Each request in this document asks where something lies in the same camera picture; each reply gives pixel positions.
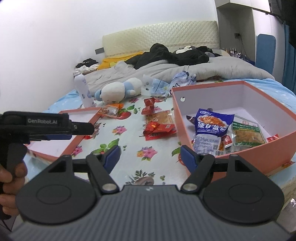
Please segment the person's left hand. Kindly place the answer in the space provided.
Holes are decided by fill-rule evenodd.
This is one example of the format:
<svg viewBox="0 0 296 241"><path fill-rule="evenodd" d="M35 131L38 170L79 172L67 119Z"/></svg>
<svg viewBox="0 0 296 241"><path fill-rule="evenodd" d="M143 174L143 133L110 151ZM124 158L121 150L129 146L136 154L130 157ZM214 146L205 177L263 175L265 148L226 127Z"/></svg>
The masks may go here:
<svg viewBox="0 0 296 241"><path fill-rule="evenodd" d="M11 216L19 215L16 207L16 195L25 185L25 177L28 174L27 166L24 162L15 167L15 177L1 166L1 183L3 183L3 194L1 194L1 206L5 214Z"/></svg>

